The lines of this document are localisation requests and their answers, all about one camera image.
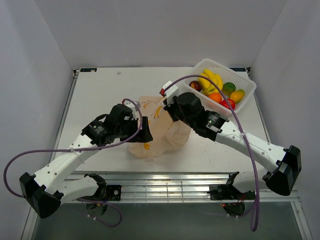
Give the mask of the yellow banana bunch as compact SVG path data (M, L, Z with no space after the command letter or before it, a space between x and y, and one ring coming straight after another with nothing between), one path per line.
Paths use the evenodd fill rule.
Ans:
M202 93L205 96L209 96L212 93L219 93L219 91L217 90L217 88L215 87L215 85L222 90L223 89L223 81L222 78L216 74L213 73L211 70L209 69L204 69L203 73L200 74L202 77L198 77L197 80L199 81L201 87L202 87ZM209 80L211 80L215 85L213 85L210 81L208 81L207 79L204 79L203 77L208 78Z

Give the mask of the banana print plastic bag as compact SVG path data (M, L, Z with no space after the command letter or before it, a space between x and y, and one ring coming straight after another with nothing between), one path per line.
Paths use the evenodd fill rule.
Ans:
M182 121L173 121L163 110L164 97L141 96L139 103L143 116L148 117L148 126L153 141L148 143L130 143L128 150L137 158L152 160L164 153L177 151L185 146L190 137L191 128Z

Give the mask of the orange green mango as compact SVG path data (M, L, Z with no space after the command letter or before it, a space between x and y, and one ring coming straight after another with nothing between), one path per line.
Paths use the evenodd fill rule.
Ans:
M238 89L230 94L230 99L236 104L240 103L245 96L245 91L243 89Z

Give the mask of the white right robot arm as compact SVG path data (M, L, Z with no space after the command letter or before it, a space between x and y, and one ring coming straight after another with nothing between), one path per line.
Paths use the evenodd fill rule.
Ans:
M210 187L211 199L235 200L257 187L270 189L281 196L291 194L302 170L299 148L293 145L284 148L241 132L227 117L206 110L201 100L191 92L174 96L170 104L166 100L163 103L164 110L174 122L181 121L197 135L253 157L255 162L263 166L262 172L230 173L225 184Z

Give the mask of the green orange round fruit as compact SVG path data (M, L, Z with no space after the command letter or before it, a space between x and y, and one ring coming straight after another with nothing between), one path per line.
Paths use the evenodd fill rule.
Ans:
M236 86L234 83L226 82L223 84L222 92L225 96L230 96L235 91L236 91Z

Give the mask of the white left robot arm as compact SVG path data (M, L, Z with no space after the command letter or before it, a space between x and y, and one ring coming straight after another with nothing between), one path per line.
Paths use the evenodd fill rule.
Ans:
M70 182L66 178L101 147L116 139L129 143L153 140L148 117L138 117L133 110L133 106L115 105L109 114L96 117L84 127L67 152L34 174L24 173L20 177L22 195L40 218L51 216L60 205L79 198L106 200L107 183L96 173L85 174L82 179Z

